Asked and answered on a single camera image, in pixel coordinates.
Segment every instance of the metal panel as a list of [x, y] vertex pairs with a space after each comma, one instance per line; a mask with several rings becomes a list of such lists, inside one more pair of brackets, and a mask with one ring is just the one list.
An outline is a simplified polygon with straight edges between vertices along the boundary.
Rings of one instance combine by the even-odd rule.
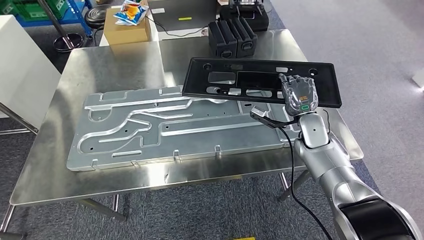
[[[280, 104], [182, 96], [180, 86], [87, 97], [67, 159], [72, 171], [221, 157], [281, 148], [276, 129], [249, 115], [254, 105], [289, 121]], [[262, 96], [261, 91], [254, 93]], [[294, 141], [298, 131], [287, 133]]]

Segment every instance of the laptop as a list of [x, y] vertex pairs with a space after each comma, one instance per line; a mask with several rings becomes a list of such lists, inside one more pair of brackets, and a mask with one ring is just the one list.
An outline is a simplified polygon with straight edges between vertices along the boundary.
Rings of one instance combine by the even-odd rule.
[[[153, 20], [166, 31], [200, 29], [214, 22], [217, 0], [148, 0]], [[158, 26], [158, 32], [164, 30]]]

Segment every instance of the cardboard box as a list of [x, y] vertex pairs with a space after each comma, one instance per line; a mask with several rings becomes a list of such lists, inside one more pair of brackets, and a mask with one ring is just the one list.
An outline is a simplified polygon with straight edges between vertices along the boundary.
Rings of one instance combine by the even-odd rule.
[[151, 40], [149, 20], [145, 17], [137, 26], [117, 25], [115, 23], [118, 19], [114, 14], [119, 10], [109, 8], [106, 12], [103, 34], [109, 45], [149, 42]]

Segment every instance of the black carrying case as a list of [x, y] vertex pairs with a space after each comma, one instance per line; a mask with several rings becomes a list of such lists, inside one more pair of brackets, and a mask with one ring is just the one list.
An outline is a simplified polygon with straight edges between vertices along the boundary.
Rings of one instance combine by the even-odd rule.
[[252, 56], [255, 53], [258, 36], [252, 31], [245, 18], [229, 19], [228, 25], [237, 40], [236, 57]]
[[209, 46], [215, 56], [223, 59], [235, 58], [237, 40], [226, 21], [214, 21], [208, 25]]

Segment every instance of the mounting hole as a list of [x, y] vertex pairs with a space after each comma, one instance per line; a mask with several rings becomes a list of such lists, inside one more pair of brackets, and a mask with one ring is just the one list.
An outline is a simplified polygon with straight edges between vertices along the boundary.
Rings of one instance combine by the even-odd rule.
[[206, 63], [205, 65], [203, 65], [204, 70], [210, 70], [211, 68], [212, 68], [212, 65], [209, 63]]
[[311, 76], [316, 76], [316, 75], [318, 75], [318, 70], [316, 70], [315, 68], [311, 68], [311, 69], [309, 69], [309, 74]]

